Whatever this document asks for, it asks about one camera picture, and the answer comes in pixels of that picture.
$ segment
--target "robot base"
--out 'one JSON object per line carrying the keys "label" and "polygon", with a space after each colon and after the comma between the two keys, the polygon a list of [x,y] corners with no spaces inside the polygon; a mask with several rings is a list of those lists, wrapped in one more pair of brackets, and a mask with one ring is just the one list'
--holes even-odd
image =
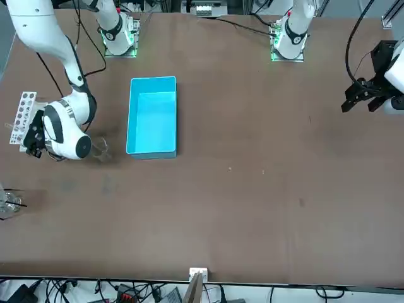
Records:
{"label": "robot base", "polygon": [[[105,58],[112,58],[112,57],[136,58],[136,56],[138,55],[140,21],[133,19],[132,17],[129,17],[129,18],[131,19],[130,24],[132,26],[129,26],[130,34],[128,36],[128,39],[133,42],[133,46],[130,47],[124,54],[119,55],[119,56],[111,54],[111,52],[108,50],[108,48],[105,47],[105,50],[104,50]],[[102,34],[101,34],[101,36],[102,36],[102,39],[103,39],[104,45],[105,45],[105,38]]]}
{"label": "robot base", "polygon": [[276,34],[276,37],[270,37],[270,46],[271,46],[271,61],[289,61],[289,62],[304,62],[304,46],[306,44],[307,36],[304,38],[303,47],[300,54],[295,59],[286,59],[279,54],[279,52],[275,49],[275,45],[279,41],[279,36],[282,34],[282,21],[277,20],[275,23],[272,23],[272,26],[269,27],[270,33]]}

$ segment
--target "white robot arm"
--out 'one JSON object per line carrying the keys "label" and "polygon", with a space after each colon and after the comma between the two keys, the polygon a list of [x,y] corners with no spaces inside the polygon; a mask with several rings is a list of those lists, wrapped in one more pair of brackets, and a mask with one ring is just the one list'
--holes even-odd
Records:
{"label": "white robot arm", "polygon": [[345,90],[346,101],[341,105],[341,110],[348,112],[358,102],[371,99],[367,104],[370,112],[383,105],[388,114],[404,114],[404,39],[382,40],[370,51],[375,75],[369,81],[365,78],[356,79],[349,66],[352,39],[374,1],[369,0],[348,38],[345,66],[352,85]]}
{"label": "white robot arm", "polygon": [[[125,53],[133,45],[126,38],[129,29],[126,14],[118,14],[113,0],[85,2],[95,12],[110,52]],[[92,142],[80,126],[92,122],[97,103],[70,39],[57,24],[51,0],[7,0],[7,5],[18,38],[35,52],[57,57],[72,88],[68,96],[49,103],[32,115],[23,139],[27,153],[40,157],[40,151],[46,149],[64,158],[85,158]]]}
{"label": "white robot arm", "polygon": [[282,34],[275,45],[282,57],[295,59],[299,56],[315,12],[312,0],[294,0],[290,16],[286,14],[281,20]]}
{"label": "white robot arm", "polygon": [[120,56],[133,46],[134,40],[129,38],[133,19],[126,13],[118,13],[113,0],[83,0],[83,2],[94,12],[111,54]]}

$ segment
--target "brown table surface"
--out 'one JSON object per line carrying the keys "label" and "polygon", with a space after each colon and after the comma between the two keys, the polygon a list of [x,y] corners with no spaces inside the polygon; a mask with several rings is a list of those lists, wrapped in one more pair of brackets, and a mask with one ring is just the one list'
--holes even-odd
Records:
{"label": "brown table surface", "polygon": [[[57,16],[74,40],[74,13]],[[252,17],[228,18],[264,30]],[[83,21],[101,45],[93,16]],[[98,100],[90,133],[106,137],[113,163],[29,158],[0,128],[1,180],[30,197],[24,215],[0,223],[0,272],[186,280],[203,266],[222,282],[402,286],[404,118],[365,103],[341,113],[355,21],[315,19],[305,63],[271,63],[265,36],[152,14],[138,58],[108,59],[88,77]],[[364,20],[352,69],[389,35]],[[83,31],[78,55],[85,71],[102,66]],[[45,60],[69,93],[61,64]],[[130,79],[171,75],[178,156],[136,161],[125,152]],[[372,75],[369,58],[358,75]],[[2,123],[13,122],[23,90],[59,97],[17,40],[0,87]]]}

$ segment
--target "blue plastic bin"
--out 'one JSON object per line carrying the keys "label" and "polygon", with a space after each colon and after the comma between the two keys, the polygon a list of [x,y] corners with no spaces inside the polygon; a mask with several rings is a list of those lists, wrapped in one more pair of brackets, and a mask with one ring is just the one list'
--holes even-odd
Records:
{"label": "blue plastic bin", "polygon": [[135,159],[177,156],[177,80],[174,76],[131,80],[126,153]]}

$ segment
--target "metal bracket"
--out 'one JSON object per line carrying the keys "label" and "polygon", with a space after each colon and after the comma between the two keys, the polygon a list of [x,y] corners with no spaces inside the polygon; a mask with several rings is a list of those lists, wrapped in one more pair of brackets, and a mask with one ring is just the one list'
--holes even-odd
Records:
{"label": "metal bracket", "polygon": [[391,21],[386,22],[384,16],[381,17],[381,24],[383,25],[383,30],[391,30],[393,28]]}
{"label": "metal bracket", "polygon": [[190,283],[182,303],[200,303],[203,284],[208,281],[207,268],[190,268]]}
{"label": "metal bracket", "polygon": [[26,152],[27,150],[23,145],[23,142],[36,112],[38,110],[43,110],[45,106],[48,105],[48,103],[45,102],[37,102],[36,98],[37,92],[22,92],[14,124],[8,124],[11,128],[9,143],[12,145],[19,145],[20,152]]}

